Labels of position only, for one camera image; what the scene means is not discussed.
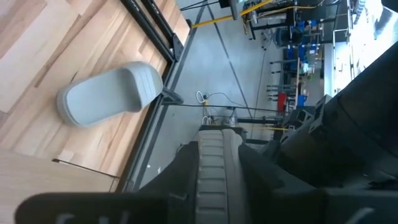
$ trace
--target machine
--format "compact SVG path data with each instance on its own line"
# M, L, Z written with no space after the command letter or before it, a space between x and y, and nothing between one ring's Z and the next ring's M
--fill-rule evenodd
M260 151L203 128L138 192L38 195L16 223L397 223L397 59L398 43Z

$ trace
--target black metal frame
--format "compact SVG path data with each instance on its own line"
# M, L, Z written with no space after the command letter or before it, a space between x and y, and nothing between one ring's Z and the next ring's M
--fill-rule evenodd
M166 37L168 44L162 40L154 26L148 20L147 16L143 13L136 0L121 0L121 2L145 32L146 36L148 36L149 40L154 43L156 49L160 52L163 58L166 59L167 66L162 75L162 79L164 85L167 86L176 63L180 60L180 56L183 51L183 45L173 30L170 28L169 24L153 0L142 0L142 3L155 21L156 25L159 26L159 29L162 31L163 35ZM129 179L132 177L133 172L137 167L138 160L142 154L145 143L148 140L149 133L154 126L155 117L160 110L163 100L164 97L160 95L149 105L148 112L139 130L137 139L132 147L130 155L127 158L126 166L120 176L119 184L116 187L116 192L124 192L128 189Z

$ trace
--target concrete floor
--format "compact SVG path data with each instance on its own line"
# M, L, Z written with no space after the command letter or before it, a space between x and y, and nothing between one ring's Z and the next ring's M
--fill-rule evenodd
M197 0L177 0L177 3L180 7L184 7L195 1ZM220 9L218 4L183 11L185 18L193 23L229 14L229 9ZM185 104L200 105L196 99L197 91L203 94L222 92L241 105L276 109L276 103L268 101L266 86L279 83L279 75L271 75L271 67L279 70L278 65L270 65L269 62L280 60L281 50L273 44L266 51L261 49L261 40L249 40L251 35L244 34L241 21L225 21L199 27L192 32L192 36L192 44L175 86L175 92L184 97ZM213 95L209 103L233 106L232 102L223 95ZM224 108L210 110L212 114L230 115L231 113ZM237 110L237 115L260 118L275 114L241 109ZM202 117L203 108L169 106L159 135L155 137L156 142L147 169L141 174L137 184L144 186L170 164L180 145L190 142L195 137ZM263 140L270 140L272 137L272 131L252 129L251 125L245 128L249 131L248 137Z

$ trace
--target wooden floor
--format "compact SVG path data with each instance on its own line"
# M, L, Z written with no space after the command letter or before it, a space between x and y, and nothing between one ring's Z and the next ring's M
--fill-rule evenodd
M174 0L158 7L184 43ZM63 124L59 89L126 62L166 62L119 0L0 2L0 150L54 158L119 175L146 110L91 128Z

